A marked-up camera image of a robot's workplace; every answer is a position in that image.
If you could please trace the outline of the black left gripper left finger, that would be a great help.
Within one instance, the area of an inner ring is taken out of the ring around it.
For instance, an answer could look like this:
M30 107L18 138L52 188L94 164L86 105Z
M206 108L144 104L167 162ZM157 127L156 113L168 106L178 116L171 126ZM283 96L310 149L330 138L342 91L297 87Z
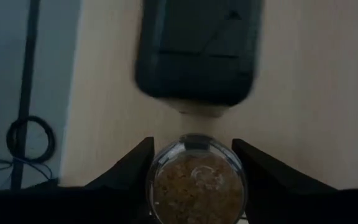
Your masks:
M87 210L90 220L102 224L155 224L145 190L154 154L154 138L146 137L85 186L98 194Z

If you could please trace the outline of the black spice tin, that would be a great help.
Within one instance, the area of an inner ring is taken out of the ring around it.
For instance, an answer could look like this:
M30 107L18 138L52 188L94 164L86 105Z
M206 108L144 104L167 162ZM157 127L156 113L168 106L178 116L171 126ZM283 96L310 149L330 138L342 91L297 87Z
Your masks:
M264 0L142 0L134 80L181 113L221 116L251 93Z

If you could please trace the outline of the clear jar brown spice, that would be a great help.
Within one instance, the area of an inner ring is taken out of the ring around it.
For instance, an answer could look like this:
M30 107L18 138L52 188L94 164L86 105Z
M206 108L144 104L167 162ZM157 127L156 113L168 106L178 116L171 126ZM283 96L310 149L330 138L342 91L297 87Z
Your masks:
M182 135L159 151L145 193L157 224L237 224L248 198L239 157L204 134Z

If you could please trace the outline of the black floor tape strip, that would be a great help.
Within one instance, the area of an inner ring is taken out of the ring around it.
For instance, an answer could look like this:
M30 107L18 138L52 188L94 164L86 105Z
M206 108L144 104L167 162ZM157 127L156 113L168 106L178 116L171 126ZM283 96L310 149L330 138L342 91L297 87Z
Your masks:
M13 157L11 190L19 190L22 186L24 165L19 160L25 156L27 126L19 124L19 122L29 116L39 15L40 0L29 0L19 112L17 120L11 124L7 133L7 138L12 140L12 149L10 150Z

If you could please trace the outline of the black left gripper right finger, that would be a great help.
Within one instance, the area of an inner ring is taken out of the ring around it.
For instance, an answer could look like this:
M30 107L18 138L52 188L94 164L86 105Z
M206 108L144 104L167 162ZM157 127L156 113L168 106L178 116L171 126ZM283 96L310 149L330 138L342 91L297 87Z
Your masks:
M328 194L324 184L257 149L242 139L232 140L232 150L246 175L248 199L245 213L250 224L307 224L313 215L303 215L297 196Z

